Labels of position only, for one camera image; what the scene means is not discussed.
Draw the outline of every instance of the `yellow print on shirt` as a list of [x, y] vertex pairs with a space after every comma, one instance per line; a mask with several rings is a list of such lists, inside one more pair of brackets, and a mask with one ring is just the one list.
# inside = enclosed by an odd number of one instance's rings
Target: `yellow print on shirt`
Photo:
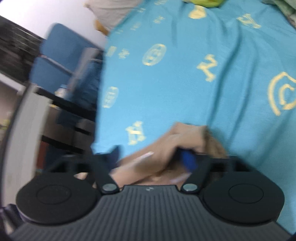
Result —
[[142, 63], [147, 66], [152, 66], [159, 63], [166, 52], [166, 46], [163, 44], [154, 44], [148, 51], [144, 54]]
[[141, 26], [141, 22], [136, 22], [132, 27], [131, 30], [137, 30]]
[[105, 98], [103, 100], [103, 108], [111, 108], [118, 96], [119, 90], [117, 87], [111, 86], [106, 90]]
[[108, 51], [107, 51], [106, 56], [107, 56], [107, 57], [111, 57], [111, 56], [115, 53], [116, 49], [117, 49], [117, 47], [115, 47], [115, 46], [110, 46], [109, 49], [108, 49]]
[[156, 19], [154, 19], [154, 23], [160, 24], [163, 20], [165, 20], [164, 17], [162, 16], [158, 16]]
[[163, 5], [167, 2], [168, 0], [157, 0], [154, 2], [155, 5]]
[[121, 30], [121, 29], [115, 31], [116, 34], [121, 34], [122, 32], [123, 32], [123, 30]]
[[118, 56], [120, 59], [125, 59], [127, 56], [129, 56], [129, 51], [127, 49], [122, 49]]
[[146, 9], [145, 8], [140, 8], [140, 9], [138, 9], [138, 12], [140, 12], [140, 13], [142, 13], [142, 12], [144, 12]]
[[[275, 77], [272, 78], [272, 80], [270, 81], [269, 85], [268, 85], [268, 101], [270, 104], [270, 107], [272, 109], [272, 111], [279, 116], [281, 114], [281, 111], [279, 110], [279, 108], [276, 105], [276, 101], [274, 99], [274, 94], [275, 94], [275, 87], [276, 84], [284, 77], [287, 77], [290, 81], [292, 81], [293, 83], [296, 83], [296, 79], [292, 78], [291, 76], [289, 76], [286, 72], [282, 72], [278, 75], [276, 75]], [[290, 91], [294, 91], [295, 88], [292, 87], [290, 84], [283, 84], [280, 88], [279, 88], [279, 92], [278, 92], [278, 97], [279, 97], [279, 104], [282, 106], [282, 110], [291, 110], [293, 108], [295, 108], [296, 106], [296, 99], [293, 102], [287, 103], [285, 100], [285, 93], [289, 90]]]
[[252, 24], [253, 28], [261, 28], [261, 25], [257, 24], [254, 19], [252, 19], [249, 13], [244, 14], [242, 17], [237, 18], [241, 21], [244, 25]]
[[218, 65], [218, 62], [214, 59], [214, 57], [214, 55], [208, 54], [206, 55], [205, 60], [210, 61], [210, 63], [207, 64], [205, 62], [201, 62], [198, 66], [196, 66], [197, 69], [201, 69], [205, 73], [207, 76], [205, 80], [208, 82], [212, 82], [216, 78], [216, 75], [209, 71], [210, 68]]
[[146, 139], [143, 133], [142, 124], [143, 122], [136, 121], [132, 126], [126, 128], [126, 131], [128, 132], [129, 145], [136, 145], [138, 142]]
[[205, 18], [206, 16], [207, 13], [205, 8], [199, 5], [194, 5], [194, 9], [188, 14], [188, 17], [193, 19], [201, 19]]

